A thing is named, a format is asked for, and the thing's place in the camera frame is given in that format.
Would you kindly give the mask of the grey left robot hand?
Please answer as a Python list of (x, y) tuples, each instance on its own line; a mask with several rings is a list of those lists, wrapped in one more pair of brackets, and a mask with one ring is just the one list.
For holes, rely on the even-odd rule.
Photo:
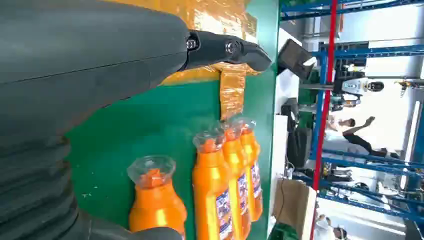
[(255, 43), (128, 3), (1, 1), (1, 239), (181, 239), (170, 227), (131, 233), (81, 212), (65, 135), (176, 72), (220, 62), (263, 72), (272, 60)]

